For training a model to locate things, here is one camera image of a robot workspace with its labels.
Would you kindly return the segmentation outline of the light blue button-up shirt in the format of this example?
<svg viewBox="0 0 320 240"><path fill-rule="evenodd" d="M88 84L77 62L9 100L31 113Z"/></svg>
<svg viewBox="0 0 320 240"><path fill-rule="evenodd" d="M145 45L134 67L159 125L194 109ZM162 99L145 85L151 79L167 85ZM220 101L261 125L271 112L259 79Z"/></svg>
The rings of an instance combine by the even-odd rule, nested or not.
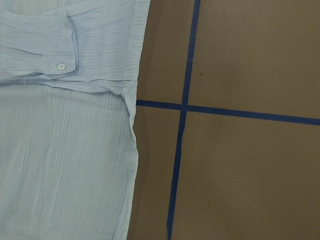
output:
<svg viewBox="0 0 320 240"><path fill-rule="evenodd" d="M127 238L149 8L1 1L1 239Z"/></svg>

